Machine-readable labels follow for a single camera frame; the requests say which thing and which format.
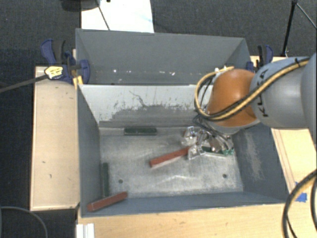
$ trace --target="blue clamp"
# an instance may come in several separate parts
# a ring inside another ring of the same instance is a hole
[[[48,61],[49,65],[58,65],[63,68],[63,76],[58,80],[72,84],[74,76],[71,74],[72,70],[76,70],[78,75],[83,77],[83,83],[87,84],[90,77],[90,67],[86,59],[80,60],[76,65],[76,59],[73,55],[66,51],[64,52],[63,46],[65,41],[53,41],[47,39],[41,44],[42,56]]]

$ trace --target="cable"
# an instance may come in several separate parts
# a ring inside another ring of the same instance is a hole
[[[0,93],[4,93],[6,91],[13,90],[15,88],[19,88],[21,86],[34,84],[36,82],[42,81],[42,80],[47,79],[47,78],[48,78],[47,75],[43,75],[43,76],[40,76],[40,77],[36,77],[36,78],[29,79],[29,80],[25,80],[23,82],[20,82],[20,83],[14,84],[14,85],[6,86],[4,88],[0,88]]]
[[[99,8],[99,11],[100,11],[100,13],[101,13],[101,16],[102,16],[103,19],[104,19],[104,22],[105,22],[105,24],[106,24],[107,29],[110,31],[110,28],[109,28],[109,26],[108,26],[108,23],[107,23],[107,21],[106,21],[106,18],[105,18],[104,14],[103,14],[103,11],[102,11],[101,8],[100,8],[100,4],[97,2],[97,0],[95,0],[95,2],[96,2],[96,5],[97,5],[98,8]]]
[[[317,188],[317,178],[315,179],[314,185],[312,187],[312,192],[311,192],[311,214],[312,214],[314,226],[317,231],[317,217],[316,217],[316,208],[315,208],[316,188]]]
[[[206,94],[206,92],[207,92],[207,89],[208,89],[208,87],[210,86],[211,82],[212,82],[212,79],[209,79],[208,84],[207,84],[207,86],[206,86],[206,88],[205,88],[205,90],[204,90],[204,92],[203,92],[202,99],[201,99],[201,101],[200,101],[200,106],[202,106],[202,104],[203,104],[204,96],[205,96],[205,94]]]
[[[246,95],[241,100],[233,103],[229,107],[225,108],[224,110],[217,112],[212,115],[208,115],[204,112],[204,110],[199,105],[198,101],[198,95],[199,91],[202,88],[203,83],[206,83],[206,80],[210,77],[214,77],[215,73],[209,73],[206,76],[204,76],[198,83],[195,89],[195,101],[194,105],[196,108],[196,111],[204,118],[210,120],[210,121],[221,121],[229,119],[230,117],[234,116],[238,112],[242,111],[244,108],[246,108],[255,98],[257,98],[262,92],[264,92],[272,83],[274,83],[276,80],[281,78],[282,76],[298,69],[303,66],[305,66],[308,63],[309,59],[303,59],[301,61],[295,61],[295,63],[288,65],[278,72],[274,73],[270,77],[268,77],[264,82],[259,84],[255,89],[253,89],[248,95]]]
[[[295,234],[295,232],[294,232],[294,230],[293,230],[293,228],[292,228],[292,225],[291,225],[291,223],[290,223],[290,221],[289,221],[288,216],[287,216],[287,224],[288,224],[289,230],[291,231],[292,236],[293,236],[294,238],[297,238],[297,236],[296,236],[296,234]]]
[[[20,207],[14,207],[14,206],[0,206],[0,220],[1,220],[1,209],[2,210],[16,210],[16,211],[21,211],[21,212],[25,212],[25,213],[28,213],[30,214],[31,216],[33,216],[34,218],[36,218],[40,223],[41,225],[43,226],[43,229],[45,231],[45,237],[48,238],[49,235],[48,235],[48,229],[45,225],[45,223],[43,222],[43,220],[37,215],[35,214],[34,212],[31,212],[29,210],[26,210],[24,208],[20,208]]]
[[[293,189],[293,191],[287,197],[287,200],[286,200],[285,206],[284,206],[284,210],[283,210],[283,217],[282,217],[282,227],[283,227],[283,234],[284,234],[285,238],[289,238],[288,231],[287,231],[287,219],[288,219],[288,210],[290,208],[290,205],[293,202],[296,195],[298,194],[298,192],[303,188],[303,186],[305,186],[312,179],[314,179],[316,177],[316,174],[317,174],[317,170],[308,174],[303,180],[301,180],[296,185],[296,187]]]
[[[295,5],[302,11],[302,13],[305,15],[305,17],[309,20],[309,22],[317,29],[315,23],[313,22],[313,20],[308,16],[308,14],[304,11],[304,9],[298,4],[295,3]]]

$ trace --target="white plastic piece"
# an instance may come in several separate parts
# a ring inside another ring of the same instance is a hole
[[[150,0],[100,0],[100,8],[110,30],[154,33]],[[81,27],[107,30],[103,16],[97,7],[82,1]]]
[[[87,225],[76,225],[76,238],[95,238],[95,225],[89,223]]]

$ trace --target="blue tape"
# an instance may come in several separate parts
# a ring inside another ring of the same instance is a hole
[[[307,201],[307,193],[301,193],[301,194],[298,196],[298,198],[296,198],[295,201],[306,203],[306,201]]]

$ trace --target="black floor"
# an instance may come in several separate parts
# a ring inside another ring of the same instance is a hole
[[[245,37],[250,54],[258,44],[282,51],[290,0],[151,0],[156,32]],[[317,0],[299,0],[316,23]],[[69,0],[0,0],[0,82],[17,83],[34,76],[45,63],[39,45],[65,39],[75,47],[80,4]],[[296,9],[288,56],[316,52],[316,30]],[[32,143],[32,86],[0,94],[0,205],[28,208]],[[44,237],[30,217],[3,212],[3,238]],[[40,214],[50,238],[74,237],[75,212]]]

